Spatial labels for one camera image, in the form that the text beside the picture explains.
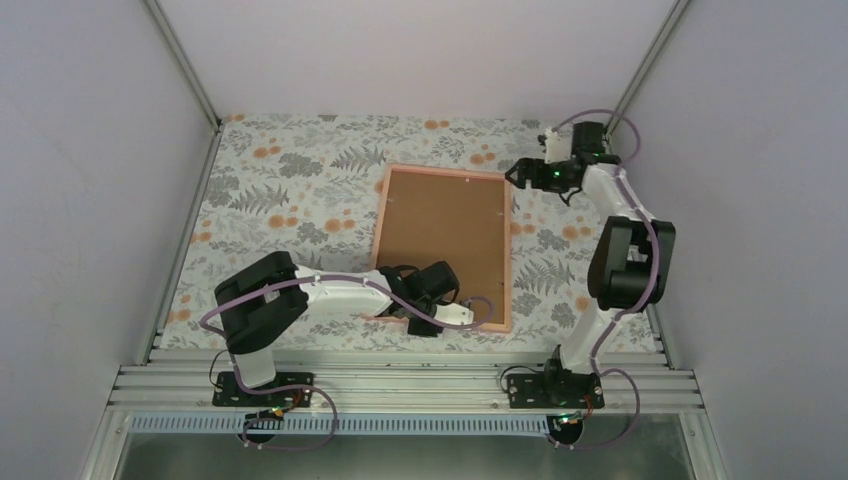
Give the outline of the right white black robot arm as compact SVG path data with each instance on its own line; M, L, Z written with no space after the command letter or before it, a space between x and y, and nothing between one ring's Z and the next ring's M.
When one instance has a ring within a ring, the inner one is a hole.
M520 189L585 194L604 222L590 262L590 303L541 373L544 399L565 407L601 388L598 358L621 321L663 296L676 229L650 214L629 184L624 161L608 151L600 122L563 122L539 137L544 158L521 158L505 178Z

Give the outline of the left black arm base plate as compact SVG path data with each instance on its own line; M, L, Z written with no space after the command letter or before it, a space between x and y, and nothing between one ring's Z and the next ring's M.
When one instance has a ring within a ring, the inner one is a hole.
M314 382L314 374L309 372L278 372L276 378L259 390L268 390L280 386L306 385L310 388ZM215 407L249 407L259 409L289 409L294 407L309 407L311 393L303 389L277 392L265 395L250 394L242 390L233 372L220 372L215 380L215 390L212 405Z

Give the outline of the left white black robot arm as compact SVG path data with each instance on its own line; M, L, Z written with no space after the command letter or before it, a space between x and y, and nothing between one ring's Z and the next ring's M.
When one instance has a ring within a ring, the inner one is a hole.
M300 318L405 319L409 334L433 337L473 323L458 292L459 281L445 261L344 273L298 265L289 253L276 251L219 283L214 297L220 331L240 374L238 390L263 405L278 391L271 346Z

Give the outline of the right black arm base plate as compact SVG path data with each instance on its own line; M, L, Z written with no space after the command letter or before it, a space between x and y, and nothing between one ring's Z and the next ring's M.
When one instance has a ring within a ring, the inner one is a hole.
M605 407L604 390L596 374L570 373L559 379L543 374L509 374L507 394L512 409Z

